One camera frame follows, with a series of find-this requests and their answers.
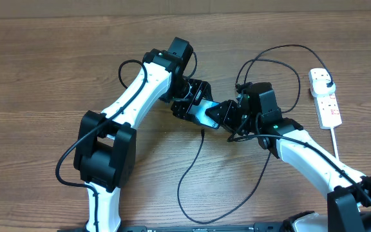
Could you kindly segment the blue smartphone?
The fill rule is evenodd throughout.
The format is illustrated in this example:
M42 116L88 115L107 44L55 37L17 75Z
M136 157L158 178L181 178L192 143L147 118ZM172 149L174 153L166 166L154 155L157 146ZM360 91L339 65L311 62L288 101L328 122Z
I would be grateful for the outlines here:
M220 125L208 114L208 109L217 105L218 102L202 99L199 105L192 105L189 114L194 117L193 122L195 124L218 129Z

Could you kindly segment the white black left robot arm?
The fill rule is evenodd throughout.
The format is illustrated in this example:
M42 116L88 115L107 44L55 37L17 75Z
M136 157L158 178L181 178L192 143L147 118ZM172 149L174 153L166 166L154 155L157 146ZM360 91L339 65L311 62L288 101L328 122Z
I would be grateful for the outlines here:
M153 49L139 61L138 75L113 104L100 113L87 111L81 119L73 166L89 196L84 231L119 229L120 191L135 165L137 129L158 100L171 103L179 119L219 127L205 113L216 106L209 83L184 75L193 56L193 47L179 37L167 50Z

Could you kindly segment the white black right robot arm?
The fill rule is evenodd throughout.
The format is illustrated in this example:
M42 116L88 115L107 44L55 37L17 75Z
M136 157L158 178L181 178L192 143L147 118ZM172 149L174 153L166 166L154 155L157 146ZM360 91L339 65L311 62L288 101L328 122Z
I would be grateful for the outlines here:
M371 231L371 176L348 167L318 145L293 119L285 118L269 82L237 86L239 98L206 109L231 132L230 142L258 139L298 170L327 201L327 214L314 211L285 219L282 231Z

